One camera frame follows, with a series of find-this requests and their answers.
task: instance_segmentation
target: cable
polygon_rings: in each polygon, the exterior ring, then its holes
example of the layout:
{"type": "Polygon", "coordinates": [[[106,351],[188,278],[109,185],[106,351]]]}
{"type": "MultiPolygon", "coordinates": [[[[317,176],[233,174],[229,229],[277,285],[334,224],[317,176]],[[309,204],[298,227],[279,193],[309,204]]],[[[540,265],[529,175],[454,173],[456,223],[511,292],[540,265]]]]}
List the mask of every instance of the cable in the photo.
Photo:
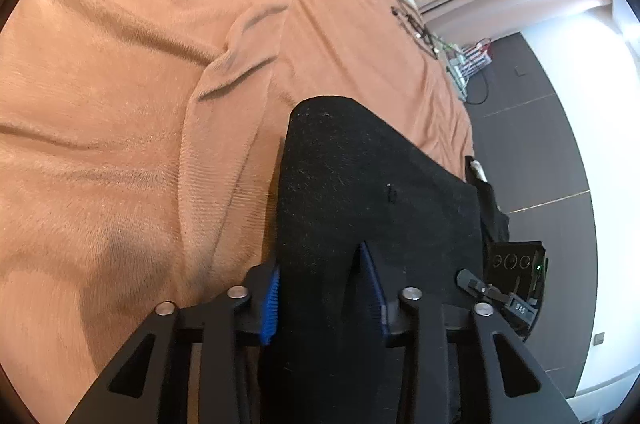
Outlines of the cable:
{"type": "Polygon", "coordinates": [[[489,99],[489,81],[486,80],[486,75],[484,74],[484,72],[482,70],[480,70],[480,75],[482,76],[482,80],[484,81],[484,86],[486,88],[486,93],[484,94],[484,99],[481,100],[480,102],[471,102],[471,101],[467,101],[466,104],[471,104],[472,106],[479,106],[480,104],[483,104],[486,102],[487,99],[489,99]]]}

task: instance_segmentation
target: gray tile floor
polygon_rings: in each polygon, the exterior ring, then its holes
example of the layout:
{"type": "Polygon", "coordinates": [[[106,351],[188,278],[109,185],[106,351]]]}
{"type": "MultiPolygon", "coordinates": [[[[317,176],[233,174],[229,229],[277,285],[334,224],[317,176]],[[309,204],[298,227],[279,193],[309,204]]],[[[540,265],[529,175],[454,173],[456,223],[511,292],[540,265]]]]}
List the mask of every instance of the gray tile floor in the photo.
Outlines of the gray tile floor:
{"type": "MultiPolygon", "coordinates": [[[[487,101],[467,106],[476,158],[509,214],[511,240],[542,240],[549,258],[545,305],[527,346],[564,396],[577,389],[591,345],[596,239],[589,185],[553,86],[524,38],[492,45],[482,71],[487,101]]],[[[484,97],[480,75],[471,101],[484,97]]]]}

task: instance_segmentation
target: black cloth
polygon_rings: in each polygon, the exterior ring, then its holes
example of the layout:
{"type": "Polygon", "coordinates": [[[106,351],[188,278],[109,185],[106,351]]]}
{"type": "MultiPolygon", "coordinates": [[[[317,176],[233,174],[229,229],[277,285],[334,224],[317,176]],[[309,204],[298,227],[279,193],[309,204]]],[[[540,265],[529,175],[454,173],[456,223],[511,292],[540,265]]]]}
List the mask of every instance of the black cloth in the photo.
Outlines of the black cloth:
{"type": "Polygon", "coordinates": [[[509,241],[509,217],[498,207],[492,185],[476,177],[471,168],[473,160],[473,157],[465,157],[465,178],[466,182],[475,187],[478,192],[484,255],[482,261],[484,262],[483,268],[486,269],[489,246],[496,242],[505,243],[509,241]]]}
{"type": "Polygon", "coordinates": [[[264,421],[392,424],[402,349],[383,346],[356,250],[376,245],[408,285],[471,308],[455,276],[482,273],[476,189],[354,100],[316,97],[290,117],[276,220],[280,309],[260,364],[264,421]]]}

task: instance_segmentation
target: white wall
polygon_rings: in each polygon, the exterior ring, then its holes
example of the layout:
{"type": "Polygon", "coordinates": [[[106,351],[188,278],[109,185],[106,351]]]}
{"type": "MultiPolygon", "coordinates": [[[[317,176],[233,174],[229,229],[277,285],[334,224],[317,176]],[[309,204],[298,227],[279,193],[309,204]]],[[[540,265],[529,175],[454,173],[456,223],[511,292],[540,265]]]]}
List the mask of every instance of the white wall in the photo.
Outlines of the white wall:
{"type": "Polygon", "coordinates": [[[640,364],[640,81],[622,37],[597,13],[548,20],[522,34],[564,107],[591,189],[598,245],[593,333],[606,334],[603,344],[591,345],[579,394],[640,364]]]}

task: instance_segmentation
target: tile grout line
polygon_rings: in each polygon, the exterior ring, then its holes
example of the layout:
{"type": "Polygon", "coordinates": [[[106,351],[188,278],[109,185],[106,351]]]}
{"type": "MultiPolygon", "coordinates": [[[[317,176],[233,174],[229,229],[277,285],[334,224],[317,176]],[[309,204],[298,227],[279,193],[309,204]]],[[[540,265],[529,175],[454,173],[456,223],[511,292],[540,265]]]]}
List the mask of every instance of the tile grout line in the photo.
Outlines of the tile grout line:
{"type": "Polygon", "coordinates": [[[514,214],[514,213],[521,213],[523,211],[528,211],[530,209],[533,208],[541,208],[542,206],[548,206],[549,204],[555,204],[556,202],[560,202],[561,200],[567,200],[568,198],[574,198],[574,197],[579,197],[580,195],[583,195],[585,193],[589,193],[591,190],[584,190],[581,191],[580,193],[574,193],[573,195],[568,195],[567,197],[562,197],[562,198],[556,198],[556,200],[550,200],[548,202],[543,202],[542,204],[536,204],[535,206],[529,206],[528,208],[522,208],[522,209],[518,209],[515,211],[509,211],[506,214],[514,214]]]}
{"type": "Polygon", "coordinates": [[[552,94],[547,94],[546,96],[536,97],[535,99],[526,100],[525,102],[521,102],[520,104],[516,104],[515,106],[508,106],[507,108],[503,108],[502,110],[499,110],[498,112],[492,112],[491,114],[483,115],[481,118],[485,119],[487,117],[491,117],[492,115],[501,114],[502,112],[507,112],[509,110],[513,110],[514,108],[518,108],[519,106],[524,106],[525,104],[529,104],[530,102],[535,102],[535,101],[540,100],[540,99],[546,99],[547,97],[554,96],[555,94],[556,93],[553,92],[552,94]]]}

